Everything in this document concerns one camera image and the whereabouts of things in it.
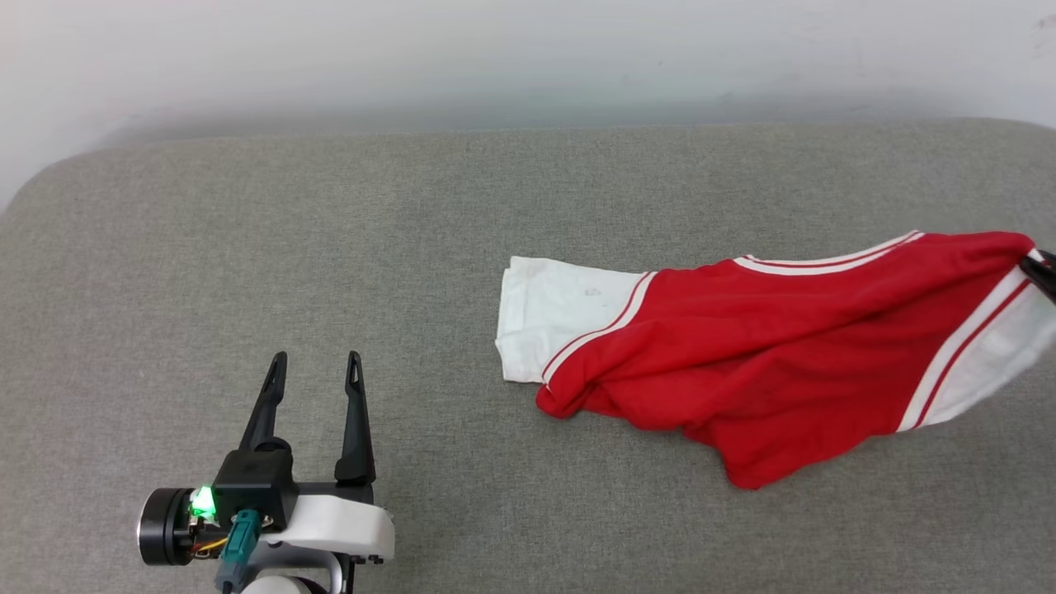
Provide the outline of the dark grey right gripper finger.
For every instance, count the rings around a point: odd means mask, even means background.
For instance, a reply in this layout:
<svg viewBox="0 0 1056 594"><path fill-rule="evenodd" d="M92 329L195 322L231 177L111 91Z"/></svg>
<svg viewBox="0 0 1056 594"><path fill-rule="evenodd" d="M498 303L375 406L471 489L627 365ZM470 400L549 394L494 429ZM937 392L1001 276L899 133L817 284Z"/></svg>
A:
<svg viewBox="0 0 1056 594"><path fill-rule="evenodd" d="M1056 302L1055 255L1052 252L1034 249L1021 260L1025 277L1051 302Z"/></svg>

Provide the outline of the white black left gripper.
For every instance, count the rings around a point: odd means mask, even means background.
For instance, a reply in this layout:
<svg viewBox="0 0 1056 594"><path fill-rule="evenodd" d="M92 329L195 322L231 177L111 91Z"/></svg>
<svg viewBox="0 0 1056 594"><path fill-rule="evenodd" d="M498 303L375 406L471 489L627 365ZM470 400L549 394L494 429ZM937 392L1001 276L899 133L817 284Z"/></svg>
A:
<svg viewBox="0 0 1056 594"><path fill-rule="evenodd" d="M272 357L238 450L290 451L275 435L284 400L288 355ZM223 572L265 568L323 568L346 572L355 564L381 564L395 556L389 513L370 503L375 456L362 360L348 353L346 427L335 483L279 483L199 488L161 488L148 496L137 524L144 564L186 565L218 560Z"/></svg>

